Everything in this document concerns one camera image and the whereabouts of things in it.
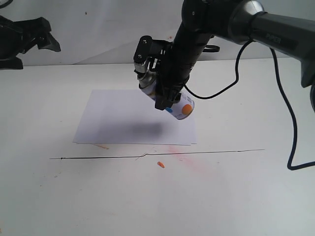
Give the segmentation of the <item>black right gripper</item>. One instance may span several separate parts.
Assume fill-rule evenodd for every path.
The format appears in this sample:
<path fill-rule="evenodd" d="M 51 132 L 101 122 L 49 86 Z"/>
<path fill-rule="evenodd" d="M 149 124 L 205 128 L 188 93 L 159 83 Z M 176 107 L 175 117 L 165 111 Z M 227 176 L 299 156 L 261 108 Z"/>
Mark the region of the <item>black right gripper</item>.
<path fill-rule="evenodd" d="M 155 108 L 165 110 L 181 100 L 181 90 L 188 81 L 184 65 L 174 43 L 165 40 L 154 40 L 150 56 L 157 59 L 157 87 Z"/>

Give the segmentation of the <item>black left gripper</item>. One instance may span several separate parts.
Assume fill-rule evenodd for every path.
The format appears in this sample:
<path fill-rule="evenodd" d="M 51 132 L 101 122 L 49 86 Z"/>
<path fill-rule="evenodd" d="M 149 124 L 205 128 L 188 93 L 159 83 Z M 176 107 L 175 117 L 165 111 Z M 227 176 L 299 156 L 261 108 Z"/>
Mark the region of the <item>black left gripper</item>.
<path fill-rule="evenodd" d="M 60 52 L 59 42 L 51 34 L 51 25 L 43 17 L 38 18 L 38 34 L 36 34 L 37 19 L 12 21 L 0 17 L 0 70 L 22 70 L 22 60 L 15 57 L 25 54 L 37 45 L 38 49 Z"/>

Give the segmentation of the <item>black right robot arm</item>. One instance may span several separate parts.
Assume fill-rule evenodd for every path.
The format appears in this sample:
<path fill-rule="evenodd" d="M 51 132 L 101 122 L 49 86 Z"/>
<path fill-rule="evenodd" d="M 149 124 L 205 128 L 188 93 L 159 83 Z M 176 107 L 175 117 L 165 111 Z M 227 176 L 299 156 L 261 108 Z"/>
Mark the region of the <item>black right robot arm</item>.
<path fill-rule="evenodd" d="M 301 85 L 315 85 L 315 23 L 268 13 L 256 0 L 186 0 L 173 42 L 154 40 L 157 68 L 155 108 L 180 101 L 189 74 L 212 37 L 236 44 L 258 42 L 301 62 Z"/>

